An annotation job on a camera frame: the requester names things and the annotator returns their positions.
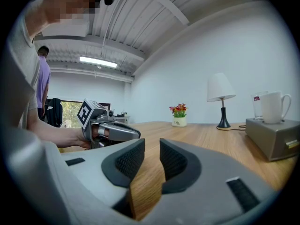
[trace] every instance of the window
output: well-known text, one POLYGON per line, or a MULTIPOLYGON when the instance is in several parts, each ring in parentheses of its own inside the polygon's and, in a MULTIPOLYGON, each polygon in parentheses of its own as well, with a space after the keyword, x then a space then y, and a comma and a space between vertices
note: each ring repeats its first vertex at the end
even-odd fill
MULTIPOLYGON (((81 128, 77 120, 77 114, 82 102, 61 101, 62 105, 62 128, 81 128)), ((99 103, 106 109, 110 109, 110 103, 99 103)))

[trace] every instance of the flower pot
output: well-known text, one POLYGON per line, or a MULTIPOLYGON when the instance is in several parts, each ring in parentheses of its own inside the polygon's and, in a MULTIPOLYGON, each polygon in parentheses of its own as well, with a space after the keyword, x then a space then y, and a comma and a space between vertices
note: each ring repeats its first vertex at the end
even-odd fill
POLYGON ((187 125, 186 118, 173 118, 172 126, 173 127, 185 127, 187 125))

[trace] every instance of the wooden tabletop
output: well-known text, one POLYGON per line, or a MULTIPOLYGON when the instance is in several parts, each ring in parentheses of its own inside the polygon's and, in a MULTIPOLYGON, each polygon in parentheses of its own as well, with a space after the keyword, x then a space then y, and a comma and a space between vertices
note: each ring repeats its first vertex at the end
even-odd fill
MULTIPOLYGON (((239 129, 242 124, 231 124, 239 129)), ((275 190, 280 190, 296 163, 296 157, 268 162, 245 131, 220 131, 216 124, 188 124, 172 127, 170 122, 131 124, 146 140, 145 159, 131 183, 132 202, 137 220, 143 219, 161 197, 165 173, 159 160, 159 139, 167 138, 219 151, 255 172, 275 190)))

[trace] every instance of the fluorescent light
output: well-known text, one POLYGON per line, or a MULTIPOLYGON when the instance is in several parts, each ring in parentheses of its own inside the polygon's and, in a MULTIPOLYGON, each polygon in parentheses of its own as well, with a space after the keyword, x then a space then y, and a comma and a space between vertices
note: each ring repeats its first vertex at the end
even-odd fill
POLYGON ((90 62, 90 63, 96 63, 96 64, 100 64, 100 65, 104 65, 104 66, 109 66, 109 67, 113 67, 116 68, 117 67, 117 63, 115 62, 108 62, 105 60, 101 60, 101 59, 95 59, 95 58, 87 58, 87 57, 79 57, 81 62, 90 62))

